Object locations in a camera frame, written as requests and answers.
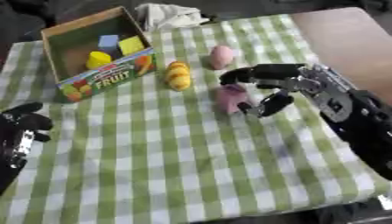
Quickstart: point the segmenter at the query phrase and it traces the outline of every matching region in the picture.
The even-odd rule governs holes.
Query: blue block
[[[118,35],[100,36],[98,47],[105,53],[112,53],[117,49]]]

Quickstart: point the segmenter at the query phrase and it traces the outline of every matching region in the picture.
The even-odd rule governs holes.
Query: fruit box
[[[117,49],[111,63],[88,70],[88,55],[99,50],[102,35],[118,35],[120,40],[138,36],[145,48],[127,56]],[[151,44],[123,7],[44,29],[42,39],[56,85],[70,102],[140,77],[156,67]]]

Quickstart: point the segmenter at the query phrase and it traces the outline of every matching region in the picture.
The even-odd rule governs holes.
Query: robotic hand
[[[34,113],[42,106],[40,102],[33,102],[0,114],[0,196],[25,167],[32,142],[50,140],[38,132],[53,126],[49,118]]]
[[[372,169],[392,180],[392,108],[368,91],[358,90],[331,68],[322,65],[270,64],[224,73],[220,84],[255,83],[279,91],[256,107],[238,104],[244,114],[271,116],[290,105],[290,92],[299,92],[320,110],[331,129]]]

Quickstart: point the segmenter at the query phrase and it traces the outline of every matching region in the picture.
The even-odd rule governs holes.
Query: orange striped toy
[[[166,69],[164,78],[166,83],[177,91],[183,91],[191,86],[191,73],[186,63],[181,61],[172,62]]]

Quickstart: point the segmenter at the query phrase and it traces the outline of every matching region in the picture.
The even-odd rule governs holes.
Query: wooden table surface
[[[359,8],[292,15],[322,63],[392,105],[392,38]]]

